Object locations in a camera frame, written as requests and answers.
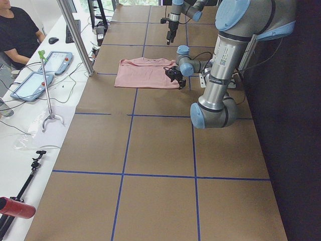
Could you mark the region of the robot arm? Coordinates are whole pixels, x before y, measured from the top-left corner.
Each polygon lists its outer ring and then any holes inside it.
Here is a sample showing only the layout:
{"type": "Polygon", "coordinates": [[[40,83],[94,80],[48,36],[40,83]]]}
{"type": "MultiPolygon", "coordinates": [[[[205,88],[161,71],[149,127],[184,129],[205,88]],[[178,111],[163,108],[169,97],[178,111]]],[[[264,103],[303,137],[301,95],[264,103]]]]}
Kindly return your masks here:
{"type": "Polygon", "coordinates": [[[293,32],[296,7],[296,1],[222,1],[215,16],[218,38],[212,59],[193,60],[188,46],[178,47],[176,66],[164,68],[166,76],[184,87],[184,76],[199,73],[206,83],[204,94],[190,108],[194,127],[223,128],[236,120],[237,104],[227,92],[233,72],[253,36],[267,41],[293,32]]]}
{"type": "Polygon", "coordinates": [[[181,14],[185,15],[190,20],[198,22],[202,16],[202,11],[205,6],[219,6],[220,3],[221,1],[206,0],[195,1],[193,4],[184,0],[172,1],[171,12],[169,14],[165,14],[165,17],[160,20],[161,24],[168,23],[169,30],[166,36],[167,45],[174,42],[178,27],[183,24],[180,22],[181,14]]]}

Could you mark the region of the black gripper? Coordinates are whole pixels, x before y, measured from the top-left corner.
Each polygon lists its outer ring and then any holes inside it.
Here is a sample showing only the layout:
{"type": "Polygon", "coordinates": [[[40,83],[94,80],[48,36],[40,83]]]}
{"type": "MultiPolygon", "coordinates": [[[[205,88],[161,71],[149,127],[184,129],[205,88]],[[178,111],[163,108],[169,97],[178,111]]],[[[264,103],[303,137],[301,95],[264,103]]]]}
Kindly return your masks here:
{"type": "Polygon", "coordinates": [[[186,87],[186,80],[183,79],[183,75],[181,71],[179,71],[175,66],[172,67],[164,67],[165,75],[171,79],[171,82],[176,80],[179,84],[179,89],[183,89],[186,87]]]}
{"type": "Polygon", "coordinates": [[[166,40],[167,40],[167,45],[170,45],[170,43],[174,42],[174,39],[176,37],[176,31],[178,29],[179,22],[171,20],[169,18],[161,18],[160,23],[161,24],[165,24],[165,23],[169,24],[169,31],[167,32],[166,40]]]}

